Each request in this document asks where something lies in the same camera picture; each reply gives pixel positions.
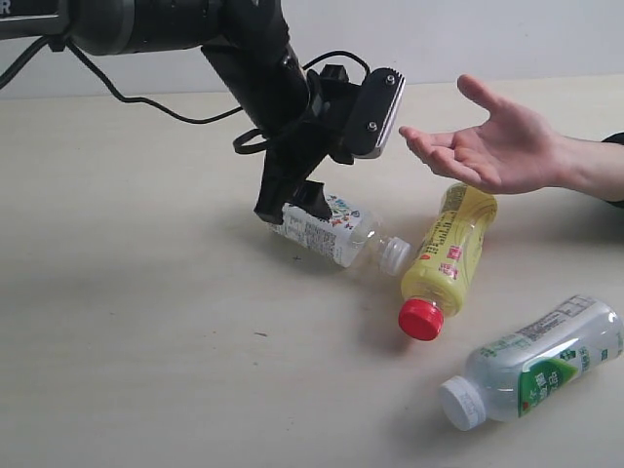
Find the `person's open hand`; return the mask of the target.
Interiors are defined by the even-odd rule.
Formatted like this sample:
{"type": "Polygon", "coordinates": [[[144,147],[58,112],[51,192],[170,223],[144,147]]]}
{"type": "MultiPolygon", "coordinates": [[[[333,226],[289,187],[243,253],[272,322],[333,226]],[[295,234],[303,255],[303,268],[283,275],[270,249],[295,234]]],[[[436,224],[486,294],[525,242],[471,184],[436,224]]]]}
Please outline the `person's open hand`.
{"type": "Polygon", "coordinates": [[[409,150],[433,174],[490,194],[529,193],[566,185],[566,138],[537,112],[493,91],[468,74],[458,91],[488,112],[484,123],[449,133],[403,126],[409,150]]]}

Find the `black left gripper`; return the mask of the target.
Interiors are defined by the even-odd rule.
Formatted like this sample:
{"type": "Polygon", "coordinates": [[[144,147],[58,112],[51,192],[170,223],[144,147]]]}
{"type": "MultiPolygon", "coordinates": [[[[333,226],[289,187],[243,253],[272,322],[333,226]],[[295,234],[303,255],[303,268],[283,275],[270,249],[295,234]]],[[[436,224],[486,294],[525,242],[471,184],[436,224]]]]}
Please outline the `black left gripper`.
{"type": "Polygon", "coordinates": [[[254,213],[281,225],[285,206],[329,220],[325,185],[306,180],[329,157],[351,166],[355,159],[378,158],[390,137],[406,85],[395,69],[375,69],[360,85],[307,74],[310,100],[301,116],[270,140],[254,213]]]}

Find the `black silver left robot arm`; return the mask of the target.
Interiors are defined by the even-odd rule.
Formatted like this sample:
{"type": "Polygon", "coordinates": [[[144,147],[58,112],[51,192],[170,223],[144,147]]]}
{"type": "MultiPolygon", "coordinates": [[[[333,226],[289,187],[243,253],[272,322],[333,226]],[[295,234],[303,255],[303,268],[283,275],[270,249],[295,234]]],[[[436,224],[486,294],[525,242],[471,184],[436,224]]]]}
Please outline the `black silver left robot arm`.
{"type": "Polygon", "coordinates": [[[199,49],[253,122],[233,147],[263,154],[254,210],[275,225],[288,204],[331,217],[311,174],[325,158],[351,165],[380,156],[406,85],[388,67],[367,69],[355,84],[341,65],[301,64],[277,1],[5,1],[1,36],[31,39],[3,84],[43,48],[67,50],[88,68],[96,56],[199,49]]]}

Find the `person's bare forearm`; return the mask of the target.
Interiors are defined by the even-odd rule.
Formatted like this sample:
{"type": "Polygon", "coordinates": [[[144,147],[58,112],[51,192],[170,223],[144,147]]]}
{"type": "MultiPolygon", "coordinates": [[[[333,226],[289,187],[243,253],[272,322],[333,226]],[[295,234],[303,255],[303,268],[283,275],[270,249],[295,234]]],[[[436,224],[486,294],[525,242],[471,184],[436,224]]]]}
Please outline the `person's bare forearm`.
{"type": "Polygon", "coordinates": [[[603,201],[623,199],[623,146],[566,137],[559,186],[603,201]]]}

